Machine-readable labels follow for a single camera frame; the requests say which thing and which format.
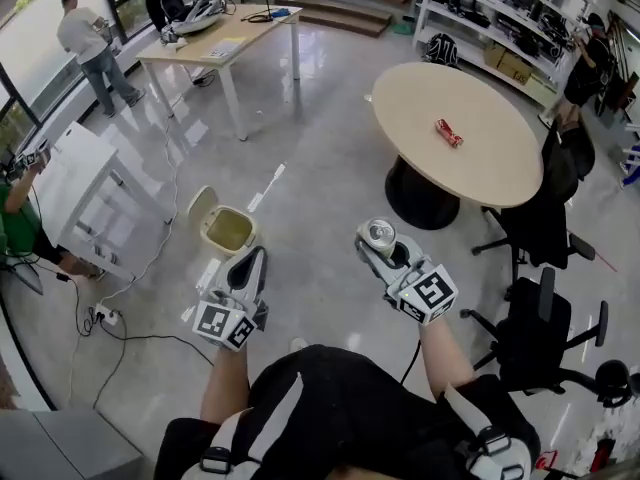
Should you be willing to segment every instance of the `round table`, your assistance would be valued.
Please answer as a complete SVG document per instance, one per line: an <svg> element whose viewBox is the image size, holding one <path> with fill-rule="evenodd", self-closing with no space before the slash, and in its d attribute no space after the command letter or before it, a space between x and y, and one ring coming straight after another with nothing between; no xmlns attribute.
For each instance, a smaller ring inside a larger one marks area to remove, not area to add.
<svg viewBox="0 0 640 480"><path fill-rule="evenodd" d="M533 131L506 98L471 75L437 64L400 64L376 80L372 101L399 155L387 175L387 199L413 226L449 225L459 198L492 208L519 206L542 183ZM452 148L435 129L438 119L464 144Z"/></svg>

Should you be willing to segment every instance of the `rectangular table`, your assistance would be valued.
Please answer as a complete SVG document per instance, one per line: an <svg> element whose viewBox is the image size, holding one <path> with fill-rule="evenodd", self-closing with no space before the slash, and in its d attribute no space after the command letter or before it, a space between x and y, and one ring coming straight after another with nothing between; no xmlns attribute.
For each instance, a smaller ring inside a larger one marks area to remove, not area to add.
<svg viewBox="0 0 640 480"><path fill-rule="evenodd" d="M177 51L165 48L157 40L138 54L137 58L142 63L145 71L149 75L158 99L167 112L167 117L173 116L173 109L167 99L162 86L158 81L155 72L155 64L180 64L183 66L203 66L215 68L220 73L220 81L224 91L229 112L233 120L236 137L240 140L247 140L247 132L240 118L240 105L238 96L231 78L231 65L246 51L251 45L268 33L276 30L286 23L291 28L291 72L294 80L300 79L300 59L298 54L298 19L302 11L299 7L287 7L291 14L282 18L274 18L268 23L250 23L242 21L246 16L266 10L266 5L245 5L239 4L233 15L224 15L220 20L204 30L200 34L188 36L189 44ZM221 59L203 59L204 55L210 54L215 45L226 38L244 37L244 42L233 52Z"/></svg>
<svg viewBox="0 0 640 480"><path fill-rule="evenodd" d="M61 245L79 258L133 281L135 275L98 256L73 228L108 177L115 172L131 197L143 208L170 223L172 213L159 205L117 157L118 150L78 123L71 123L51 149L51 160L36 176L31 198L39 204L42 228L51 244Z"/></svg>

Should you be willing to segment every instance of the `gray floor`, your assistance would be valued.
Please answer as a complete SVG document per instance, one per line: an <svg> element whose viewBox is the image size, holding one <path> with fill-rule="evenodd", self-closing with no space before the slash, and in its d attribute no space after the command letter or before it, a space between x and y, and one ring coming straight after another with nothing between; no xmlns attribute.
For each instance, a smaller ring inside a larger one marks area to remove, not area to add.
<svg viewBox="0 0 640 480"><path fill-rule="evenodd" d="M478 359L487 351L488 336L472 322L459 320L457 309L477 308L490 320L505 315L502 294L510 275L509 251L498 249L479 257L469 253L471 246L500 237L500 231L467 202L451 226L419 231L395 217L384 196L384 177L395 153L378 128L366 96L386 68L419 58L410 38L388 33L376 40L301 26L299 88L290 77L289 44L283 27L250 49L232 69L249 130L246 143L232 135L218 80L196 89L180 68L163 73L163 83L176 101L178 122L169 127L169 151L179 164L180 212L205 184L215 187L223 203L244 209L257 192L264 192L276 169L285 165L253 214L269 251L264 297L271 313L266 332L253 336L249 344L252 379L284 355L295 336L361 352L400 378L415 348L417 329L382 301L382 286L353 249L356 226L379 215L392 217L400 232L410 234L434 261L446 266L460 288L456 310L448 314L448 321L465 351ZM474 74L504 93L543 140L538 109L529 100L482 72ZM147 84L141 72L132 80L137 86ZM180 93L183 100L178 100ZM464 95L460 102L463 108ZM117 105L123 108L122 101ZM165 122L156 113L152 94L133 111L124 108L111 120L94 112L85 125L120 149L122 161L158 201L172 204L172 173L163 149ZM597 133L606 132L597 124L596 128ZM636 338L640 329L638 195L621 191L613 164L605 154L598 155L592 174L568 206L568 225L617 272L600 259L590 263L580 258L572 258L566 271L557 272L557 291L573 303L575 333L597 318L602 299L611 307L604 347L589 345L565 356L566 367L588 374L609 358L635 364L640 348ZM85 219L102 239L115 244L123 264L140 272L167 229L141 215L115 185L103 187L102 196L106 204L96 203ZM197 300L195 285L211 257L180 213L170 240L146 277L107 305L124 313L129 336L177 334L215 358L215 347L191 334L191 322L181 319ZM540 270L525 266L522 274L538 278ZM73 286L61 285L53 274L42 272L41 276L45 297L6 276L2 289L36 373L55 402L64 406L76 346L75 293ZM81 310L122 286L109 276L99 284L79 284ZM80 341L73 406L93 402L121 346L99 328ZM153 460L167 423L179 416L197 416L208 372L209 365L181 343L130 342L98 408ZM430 396L419 363L407 386ZM541 393L514 398L538 429L543 450L559 451L557 465L572 460L578 440L588 436L603 416L595 397L578 387L568 386L564 396Z"/></svg>

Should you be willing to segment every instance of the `shoe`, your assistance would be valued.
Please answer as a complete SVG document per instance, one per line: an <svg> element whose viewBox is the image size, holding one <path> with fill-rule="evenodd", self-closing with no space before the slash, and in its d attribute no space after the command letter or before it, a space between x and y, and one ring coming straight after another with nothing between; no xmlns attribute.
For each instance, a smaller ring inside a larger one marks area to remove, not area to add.
<svg viewBox="0 0 640 480"><path fill-rule="evenodd" d="M101 258L104 258L109 263L113 263L114 265L116 265L118 263L118 256L116 256L115 253L109 251L109 253L103 254L102 248L99 245L94 245L93 246L93 253L97 254ZM95 281L101 281L106 273L107 273L107 271L105 269L98 268L98 273L95 276L89 276L89 277L90 277L90 279L94 279Z"/></svg>
<svg viewBox="0 0 640 480"><path fill-rule="evenodd" d="M551 125L553 124L553 118L546 116L544 114L544 112L538 114L538 119L540 119L540 122L545 125L547 128L551 128Z"/></svg>
<svg viewBox="0 0 640 480"><path fill-rule="evenodd" d="M309 344L304 341L302 338L293 338L291 343L289 343L289 353L293 354L294 352L299 352L303 348L307 348Z"/></svg>
<svg viewBox="0 0 640 480"><path fill-rule="evenodd" d="M144 98L145 94L147 94L147 90L146 89L140 89L138 91L136 99L133 100L131 103L129 103L129 108L135 107L136 103L138 103L142 98Z"/></svg>

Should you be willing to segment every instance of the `round wooden tabletop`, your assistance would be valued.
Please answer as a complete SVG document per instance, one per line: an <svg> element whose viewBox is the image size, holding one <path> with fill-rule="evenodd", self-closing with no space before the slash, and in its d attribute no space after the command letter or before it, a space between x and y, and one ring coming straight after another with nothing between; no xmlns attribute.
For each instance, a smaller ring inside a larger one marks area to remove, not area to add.
<svg viewBox="0 0 640 480"><path fill-rule="evenodd" d="M398 153L458 197L493 208L518 206L542 183L540 145L520 112L493 88L457 69L414 62L385 71L373 108ZM435 128L445 119L464 144Z"/></svg>

